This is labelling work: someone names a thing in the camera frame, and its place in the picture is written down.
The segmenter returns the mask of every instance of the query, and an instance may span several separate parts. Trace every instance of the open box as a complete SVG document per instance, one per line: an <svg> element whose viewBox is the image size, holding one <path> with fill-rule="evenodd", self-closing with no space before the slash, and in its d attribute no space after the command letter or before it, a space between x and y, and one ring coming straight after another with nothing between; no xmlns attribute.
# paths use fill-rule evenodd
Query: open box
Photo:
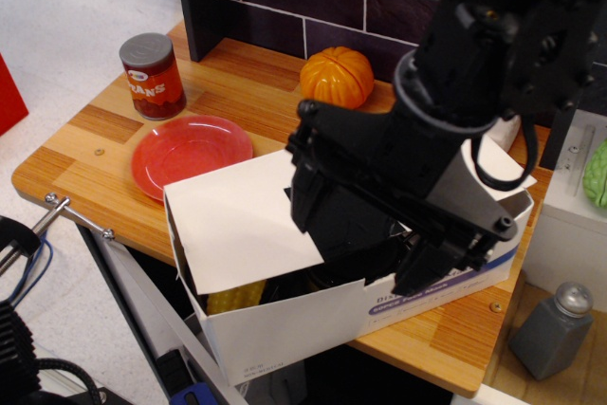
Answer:
<svg viewBox="0 0 607 405"><path fill-rule="evenodd" d="M367 286L360 280L207 316L199 296L322 263L311 238L300 233L290 218L285 195L295 170L290 159L289 153L280 151L165 187L177 270L212 354L231 385L508 278L533 207L523 187L509 193L489 191L519 229L515 238L498 243L481 271L455 270L409 298L392 294L394 275L389 275ZM489 138L484 140L480 161L503 179L521 173L520 166Z"/></svg>

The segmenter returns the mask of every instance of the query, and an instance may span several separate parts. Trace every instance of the orange pumpkin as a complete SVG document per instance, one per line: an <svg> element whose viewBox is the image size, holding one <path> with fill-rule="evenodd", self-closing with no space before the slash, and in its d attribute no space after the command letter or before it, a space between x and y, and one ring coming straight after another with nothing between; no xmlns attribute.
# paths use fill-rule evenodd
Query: orange pumpkin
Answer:
<svg viewBox="0 0 607 405"><path fill-rule="evenodd" d="M356 109L375 84L369 60L345 46L329 47L314 54L300 73L302 95L344 108Z"/></svg>

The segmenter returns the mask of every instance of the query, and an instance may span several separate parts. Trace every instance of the green vegetable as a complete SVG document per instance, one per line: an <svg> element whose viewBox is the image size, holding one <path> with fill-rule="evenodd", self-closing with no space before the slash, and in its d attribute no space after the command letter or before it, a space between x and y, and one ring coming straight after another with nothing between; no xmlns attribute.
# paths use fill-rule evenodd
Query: green vegetable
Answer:
<svg viewBox="0 0 607 405"><path fill-rule="evenodd" d="M595 150L584 171L583 186L586 196L598 208L607 208L607 139Z"/></svg>

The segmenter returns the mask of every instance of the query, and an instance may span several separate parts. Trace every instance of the brick backsplash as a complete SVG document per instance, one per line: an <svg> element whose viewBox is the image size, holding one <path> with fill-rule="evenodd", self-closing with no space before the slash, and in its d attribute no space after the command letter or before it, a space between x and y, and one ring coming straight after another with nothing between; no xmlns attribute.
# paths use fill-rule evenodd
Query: brick backsplash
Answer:
<svg viewBox="0 0 607 405"><path fill-rule="evenodd" d="M348 46L369 58L376 78L390 82L398 60L419 44L438 0L221 2L234 25L226 30L231 38L304 59L329 46ZM597 33L596 83L582 94L579 106L607 115L607 13L599 20Z"/></svg>

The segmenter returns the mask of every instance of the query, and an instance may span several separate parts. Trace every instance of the wooden table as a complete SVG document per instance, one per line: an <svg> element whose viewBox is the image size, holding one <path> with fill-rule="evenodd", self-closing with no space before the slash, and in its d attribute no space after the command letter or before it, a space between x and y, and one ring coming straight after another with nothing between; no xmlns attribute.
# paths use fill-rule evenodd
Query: wooden table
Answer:
<svg viewBox="0 0 607 405"><path fill-rule="evenodd" d="M183 25L170 36L188 98L180 116L210 114L235 121L249 133L256 156L284 147L298 124L304 61L224 40L196 63L190 61ZM377 82L363 109L387 111L393 102L391 86ZM68 195L72 209L113 229L119 242L173 264L164 207L135 185L130 171L137 144L158 125L135 111L126 78L120 76L18 167L13 185L41 205L49 192ZM539 133L544 143L547 132ZM525 161L519 138L511 155ZM530 191L536 207L509 280L361 337L352 346L461 396L473 396L504 322L551 173L537 169L534 176L539 182ZM494 303L503 311L492 311Z"/></svg>

